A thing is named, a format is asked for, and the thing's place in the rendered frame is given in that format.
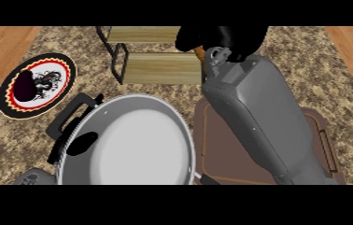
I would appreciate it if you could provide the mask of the brown tray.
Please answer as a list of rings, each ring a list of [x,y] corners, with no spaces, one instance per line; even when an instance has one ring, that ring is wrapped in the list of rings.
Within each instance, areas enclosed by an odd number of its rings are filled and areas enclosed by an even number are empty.
[[[305,107],[314,134],[314,152],[324,170],[346,184],[337,154],[328,136],[327,120],[321,113]],[[269,172],[253,159],[209,101],[201,98],[196,108],[194,140],[197,148],[197,172],[222,185],[275,185]]]

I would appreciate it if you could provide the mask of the wooden tiered shelf black frame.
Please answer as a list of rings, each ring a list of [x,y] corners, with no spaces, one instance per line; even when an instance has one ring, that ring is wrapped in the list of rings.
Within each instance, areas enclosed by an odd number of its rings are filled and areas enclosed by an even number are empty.
[[[120,84],[201,84],[204,69],[194,52],[131,52],[128,48],[128,44],[175,43],[178,26],[111,26],[108,34],[101,26],[95,30]]]

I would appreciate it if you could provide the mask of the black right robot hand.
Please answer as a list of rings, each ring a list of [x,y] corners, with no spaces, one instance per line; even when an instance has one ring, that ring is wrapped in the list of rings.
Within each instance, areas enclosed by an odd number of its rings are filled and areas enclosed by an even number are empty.
[[[187,52],[197,47],[215,47],[232,51],[228,61],[241,63],[259,50],[266,37],[268,25],[182,26],[176,35],[176,48]]]

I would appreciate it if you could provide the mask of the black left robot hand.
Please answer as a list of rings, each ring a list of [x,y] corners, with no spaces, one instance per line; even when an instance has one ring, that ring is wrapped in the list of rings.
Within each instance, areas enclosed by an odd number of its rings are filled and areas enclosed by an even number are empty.
[[[82,153],[85,153],[92,144],[95,143],[98,139],[98,133],[89,132],[86,134],[82,134],[73,141],[68,143],[70,137],[64,134],[60,136],[54,147],[52,147],[52,153],[48,158],[49,164],[57,164],[63,158],[64,154],[68,154],[71,156],[77,156]]]

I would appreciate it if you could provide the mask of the patterned red black white plate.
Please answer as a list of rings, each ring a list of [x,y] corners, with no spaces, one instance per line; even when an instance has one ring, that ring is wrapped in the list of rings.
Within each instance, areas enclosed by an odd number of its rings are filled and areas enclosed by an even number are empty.
[[[15,97],[15,81],[24,71],[32,72],[36,95],[27,102]],[[45,53],[24,61],[11,71],[0,85],[0,113],[11,119],[27,120],[46,113],[71,91],[77,68],[70,56]]]

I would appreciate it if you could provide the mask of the golden brown croissant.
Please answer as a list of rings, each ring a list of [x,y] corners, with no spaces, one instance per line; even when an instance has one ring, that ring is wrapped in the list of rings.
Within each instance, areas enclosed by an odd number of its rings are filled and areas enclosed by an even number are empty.
[[[206,51],[204,51],[203,46],[198,46],[197,48],[194,48],[194,52],[197,54],[197,57],[198,57],[200,61],[204,62]]]

